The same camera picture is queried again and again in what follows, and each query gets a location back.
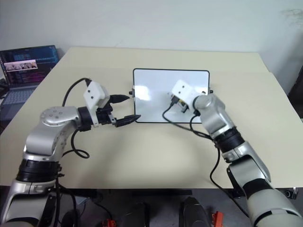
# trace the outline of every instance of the whiteboard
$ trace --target whiteboard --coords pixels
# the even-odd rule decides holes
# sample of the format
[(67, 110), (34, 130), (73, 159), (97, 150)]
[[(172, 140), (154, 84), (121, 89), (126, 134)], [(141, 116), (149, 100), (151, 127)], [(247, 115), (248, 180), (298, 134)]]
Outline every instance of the whiteboard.
[[(141, 117), (137, 122), (167, 122), (162, 113), (169, 107), (171, 90), (179, 79), (194, 87), (199, 92), (209, 91), (209, 71), (207, 70), (158, 70), (134, 69), (134, 112)], [(173, 105), (165, 116), (172, 122), (189, 123), (194, 115), (187, 110), (181, 112), (181, 107)]]

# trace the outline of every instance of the wall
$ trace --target wall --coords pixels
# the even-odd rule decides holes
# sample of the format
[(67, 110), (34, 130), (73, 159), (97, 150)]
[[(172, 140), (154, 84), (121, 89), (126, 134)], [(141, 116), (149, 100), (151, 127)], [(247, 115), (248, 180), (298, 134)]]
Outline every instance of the wall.
[(288, 92), (303, 0), (0, 0), (0, 49), (47, 44), (259, 52)]

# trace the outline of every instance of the orange component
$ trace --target orange component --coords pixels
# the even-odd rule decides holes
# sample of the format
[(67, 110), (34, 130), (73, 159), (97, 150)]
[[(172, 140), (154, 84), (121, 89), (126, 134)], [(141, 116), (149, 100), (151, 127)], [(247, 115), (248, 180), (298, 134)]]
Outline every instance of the orange component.
[(103, 221), (102, 223), (102, 227), (116, 227), (117, 224), (114, 220), (110, 220), (110, 219), (107, 219), (106, 221)]
[(214, 227), (223, 227), (223, 213), (217, 211), (213, 216)]

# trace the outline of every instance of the cable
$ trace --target cable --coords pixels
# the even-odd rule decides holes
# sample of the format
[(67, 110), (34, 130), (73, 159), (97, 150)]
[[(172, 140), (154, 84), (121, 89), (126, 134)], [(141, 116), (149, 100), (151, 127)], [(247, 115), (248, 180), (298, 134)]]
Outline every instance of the cable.
[(222, 188), (220, 185), (218, 185), (214, 180), (213, 180), (213, 173), (214, 171), (216, 170), (216, 168), (218, 167), (219, 165), (219, 162), (220, 162), (220, 150), (217, 148), (218, 150), (218, 158), (217, 158), (217, 162), (216, 164), (214, 165), (212, 171), (210, 172), (210, 175), (209, 175), (209, 178), (210, 180), (212, 181), (212, 183), (214, 185), (216, 185), (222, 192), (224, 192), (236, 205), (237, 207), (243, 212), (243, 214), (249, 218), (248, 216), (248, 213), (241, 207), (241, 205), (224, 189)]
[(93, 201), (93, 203), (94, 203), (96, 206), (101, 207), (103, 210), (105, 210), (106, 213), (107, 213), (108, 216), (109, 216), (109, 219), (111, 219), (111, 220), (113, 219), (113, 216), (112, 216), (112, 214), (109, 212), (108, 209), (106, 209), (104, 206), (102, 206), (102, 205), (100, 205), (100, 204), (98, 204), (98, 203), (96, 203), (96, 202), (94, 202), (94, 201)]
[[(171, 107), (174, 105), (174, 103), (171, 103), (170, 105), (169, 105), (169, 108), (167, 108), (163, 113), (162, 113), (162, 117), (166, 120), (166, 121), (168, 121), (169, 123), (171, 123), (171, 124), (173, 124), (173, 125), (175, 125), (175, 126), (177, 126), (177, 127), (179, 127), (179, 128), (182, 128), (182, 129), (184, 129), (184, 130), (187, 130), (187, 131), (191, 131), (191, 132), (193, 132), (195, 135), (197, 135), (197, 136), (199, 136), (199, 137), (202, 137), (202, 138), (205, 138), (205, 139), (209, 139), (209, 140), (211, 140), (211, 141), (213, 141), (213, 139), (209, 136), (209, 135), (207, 135), (207, 134), (205, 134), (205, 133), (203, 133), (203, 132), (200, 132), (200, 131), (196, 131), (196, 130), (194, 130), (193, 129), (193, 126), (192, 126), (192, 123), (193, 123), (193, 120), (194, 120), (194, 118), (195, 117), (197, 117), (198, 115), (195, 115), (195, 116), (193, 116), (191, 119), (190, 119), (190, 121), (189, 121), (189, 127), (190, 128), (186, 128), (186, 127), (184, 127), (184, 126), (181, 126), (181, 125), (179, 125), (179, 124), (176, 124), (176, 123), (174, 123), (174, 122), (172, 122), (172, 121), (170, 121), (169, 119), (167, 119), (166, 117), (165, 117), (165, 113), (167, 112), (167, 111), (169, 111), (170, 109), (171, 109)], [(217, 150), (218, 150), (218, 159), (217, 159), (217, 162), (216, 162), (216, 164), (214, 165), (214, 167), (213, 167), (213, 169), (212, 169), (212, 171), (210, 172), (210, 175), (209, 175), (209, 178), (210, 178), (210, 180), (212, 181), (212, 183), (215, 185), (215, 186), (217, 186), (222, 192), (224, 192), (236, 205), (237, 205), (237, 207), (243, 212), (243, 214), (246, 216), (246, 217), (248, 217), (249, 218), (249, 216), (248, 216), (248, 213), (241, 207), (241, 205), (224, 189), (224, 188), (222, 188), (220, 185), (218, 185), (214, 180), (213, 180), (213, 173), (214, 173), (214, 171), (216, 170), (216, 168), (218, 167), (218, 165), (219, 165), (219, 162), (220, 162), (220, 150), (217, 148)]]
[(174, 122), (172, 122), (171, 120), (169, 120), (168, 118), (166, 118), (166, 117), (165, 117), (165, 114), (166, 114), (166, 112), (168, 112), (168, 111), (171, 109), (172, 106), (173, 106), (173, 104), (170, 104), (170, 105), (169, 105), (169, 108), (167, 108), (167, 109), (162, 113), (162, 117), (163, 117), (167, 122), (169, 122), (169, 123), (171, 123), (172, 125), (175, 125), (175, 126), (181, 128), (181, 129), (184, 129), (184, 130), (187, 130), (187, 131), (191, 131), (191, 132), (193, 132), (194, 134), (197, 133), (197, 134), (205, 135), (205, 136), (201, 136), (201, 137), (204, 137), (204, 138), (206, 138), (206, 139), (210, 139), (210, 140), (211, 140), (210, 136), (207, 135), (207, 134), (205, 134), (205, 133), (203, 133), (203, 132), (196, 131), (196, 130), (194, 130), (193, 128), (189, 129), (189, 128), (187, 128), (187, 127), (184, 127), (184, 126), (182, 126), (182, 125), (179, 125), (179, 124), (177, 124), (177, 123), (174, 123)]
[(83, 210), (82, 210), (82, 212), (81, 212), (81, 214), (80, 214), (80, 218), (82, 217), (82, 215), (83, 215), (83, 213), (84, 213), (84, 211), (85, 211), (85, 208), (86, 208), (86, 203), (84, 203), (84, 207), (83, 207)]
[(74, 194), (71, 192), (71, 190), (65, 188), (61, 184), (59, 184), (59, 186), (60, 186), (61, 190), (63, 189), (63, 191), (68, 193), (72, 198), (72, 205), (73, 205), (73, 210), (74, 210), (74, 217), (73, 217), (74, 218), (74, 227), (78, 227), (78, 212), (77, 212), (76, 198), (75, 198)]
[(55, 220), (53, 222), (53, 227), (58, 226), (59, 215), (60, 215), (61, 197), (60, 197), (60, 188), (59, 188), (59, 179), (58, 178), (56, 178), (55, 186), (56, 186), (56, 213), (55, 213)]
[(90, 157), (90, 155), (89, 155), (88, 152), (86, 152), (86, 151), (84, 151), (84, 150), (81, 150), (81, 149), (76, 149), (76, 147), (75, 147), (75, 143), (74, 143), (75, 135), (76, 135), (77, 132), (79, 132), (79, 131), (80, 131), (79, 129), (76, 129), (76, 130), (74, 131), (74, 133), (72, 134), (72, 136), (71, 136), (71, 150), (65, 151), (65, 152), (63, 153), (62, 157), (65, 156), (65, 155), (67, 155), (68, 153), (71, 153), (71, 152), (75, 152), (75, 153), (76, 153), (79, 157), (81, 157), (81, 158), (89, 158), (89, 157)]
[(193, 117), (190, 119), (190, 121), (189, 121), (189, 127), (190, 127), (191, 131), (192, 131), (195, 135), (197, 135), (197, 136), (200, 136), (200, 137), (205, 138), (205, 139), (213, 140), (209, 135), (207, 135), (207, 134), (205, 134), (205, 133), (203, 133), (203, 132), (200, 132), (200, 131), (195, 131), (195, 130), (193, 129), (193, 120), (194, 120), (196, 117), (198, 117), (198, 115), (193, 116)]
[(71, 90), (77, 85), (79, 84), (81, 81), (85, 80), (85, 82), (87, 84), (89, 84), (91, 82), (91, 80), (89, 78), (81, 78), (79, 80), (77, 80), (75, 83), (73, 83), (70, 88), (67, 90), (65, 96), (64, 96), (64, 99), (63, 99), (63, 102), (62, 102), (62, 106), (65, 106), (65, 103), (66, 103), (66, 100), (67, 100), (67, 97), (68, 95), (70, 94)]

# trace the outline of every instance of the robotic arm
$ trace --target robotic arm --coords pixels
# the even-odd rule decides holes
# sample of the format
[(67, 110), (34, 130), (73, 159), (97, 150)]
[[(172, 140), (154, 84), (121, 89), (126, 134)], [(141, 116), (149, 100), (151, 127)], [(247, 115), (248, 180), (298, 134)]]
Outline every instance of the robotic arm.
[(110, 123), (120, 127), (140, 117), (114, 118), (110, 103), (119, 103), (129, 97), (110, 96), (94, 81), (89, 82), (84, 98), (85, 107), (52, 107), (40, 115), (39, 124), (27, 137), (19, 172), (1, 213), (1, 226), (45, 227), (51, 224), (56, 199), (50, 192), (61, 171), (59, 161), (66, 141), (75, 130), (87, 131), (92, 125)]
[(224, 103), (215, 95), (201, 95), (179, 80), (172, 103), (187, 105), (200, 114), (201, 123), (230, 163), (227, 174), (235, 189), (245, 193), (254, 227), (302, 227), (303, 219), (290, 201), (270, 184), (270, 174), (251, 145), (245, 141), (227, 115)]

